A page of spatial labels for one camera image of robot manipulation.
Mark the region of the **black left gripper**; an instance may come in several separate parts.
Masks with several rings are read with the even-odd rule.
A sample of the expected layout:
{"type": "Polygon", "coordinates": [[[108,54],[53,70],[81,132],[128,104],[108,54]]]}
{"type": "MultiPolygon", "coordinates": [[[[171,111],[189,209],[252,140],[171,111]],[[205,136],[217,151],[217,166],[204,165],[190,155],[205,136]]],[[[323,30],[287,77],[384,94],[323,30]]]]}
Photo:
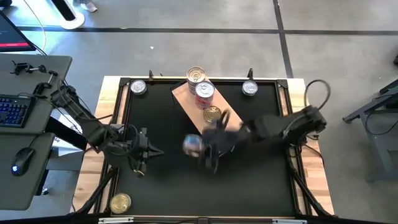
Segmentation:
{"type": "Polygon", "coordinates": [[[127,154],[127,162],[129,168],[136,170],[138,177],[144,177],[147,171],[147,162],[149,159],[163,156],[164,152],[153,146],[149,138],[146,136],[147,128],[141,128],[136,134],[134,142],[129,142],[129,153],[127,154]]]}

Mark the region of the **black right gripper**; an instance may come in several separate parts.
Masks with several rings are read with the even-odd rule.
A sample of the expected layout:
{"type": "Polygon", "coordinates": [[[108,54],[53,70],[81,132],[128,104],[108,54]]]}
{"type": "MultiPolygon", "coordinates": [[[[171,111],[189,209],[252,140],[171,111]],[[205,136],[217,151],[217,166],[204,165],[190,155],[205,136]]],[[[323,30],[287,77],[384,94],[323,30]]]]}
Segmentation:
{"type": "Polygon", "coordinates": [[[230,110],[224,110],[217,120],[217,127],[203,130],[203,165],[211,174],[216,174],[219,166],[219,151],[230,151],[234,146],[244,146],[249,141],[249,130],[245,126],[239,129],[226,128],[230,119],[230,110]]]}

